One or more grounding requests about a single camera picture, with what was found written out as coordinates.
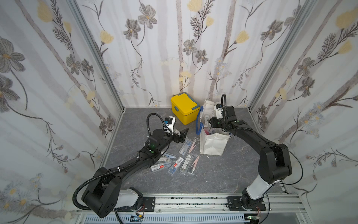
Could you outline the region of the pink plastic case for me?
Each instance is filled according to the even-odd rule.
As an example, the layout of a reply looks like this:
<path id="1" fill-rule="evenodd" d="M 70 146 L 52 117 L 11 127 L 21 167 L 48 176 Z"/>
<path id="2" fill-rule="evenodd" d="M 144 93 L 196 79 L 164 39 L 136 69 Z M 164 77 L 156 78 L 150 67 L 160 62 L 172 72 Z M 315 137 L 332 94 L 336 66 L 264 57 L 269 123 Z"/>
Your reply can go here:
<path id="1" fill-rule="evenodd" d="M 204 129 L 206 135 L 211 135 L 210 131 L 208 129 Z"/>

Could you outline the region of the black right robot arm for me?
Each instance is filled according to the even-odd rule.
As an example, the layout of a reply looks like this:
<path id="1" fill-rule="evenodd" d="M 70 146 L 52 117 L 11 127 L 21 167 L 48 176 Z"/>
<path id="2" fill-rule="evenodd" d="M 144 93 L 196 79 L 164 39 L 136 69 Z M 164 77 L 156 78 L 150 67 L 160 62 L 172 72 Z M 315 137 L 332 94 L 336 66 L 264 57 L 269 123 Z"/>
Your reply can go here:
<path id="1" fill-rule="evenodd" d="M 243 190 L 242 209 L 265 210 L 264 195 L 276 183 L 292 174 L 290 152 L 284 144 L 276 144 L 252 129 L 244 120 L 238 120 L 233 106 L 217 104 L 217 115 L 209 120 L 211 127 L 220 128 L 249 144 L 260 156 L 258 176 Z"/>

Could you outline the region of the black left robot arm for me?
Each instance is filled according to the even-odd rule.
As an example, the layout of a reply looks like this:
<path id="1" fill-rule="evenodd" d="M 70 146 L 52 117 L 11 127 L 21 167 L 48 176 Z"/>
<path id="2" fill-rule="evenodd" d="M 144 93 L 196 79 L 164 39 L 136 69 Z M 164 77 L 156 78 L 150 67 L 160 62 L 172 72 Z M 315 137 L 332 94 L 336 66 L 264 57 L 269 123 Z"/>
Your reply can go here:
<path id="1" fill-rule="evenodd" d="M 111 169 L 101 167 L 82 183 L 73 193 L 73 204 L 80 210 L 95 212 L 100 218 L 106 217 L 123 202 L 121 185 L 132 175 L 154 165 L 172 142 L 184 143 L 188 131 L 186 128 L 169 134 L 163 129 L 154 130 L 134 158 Z"/>

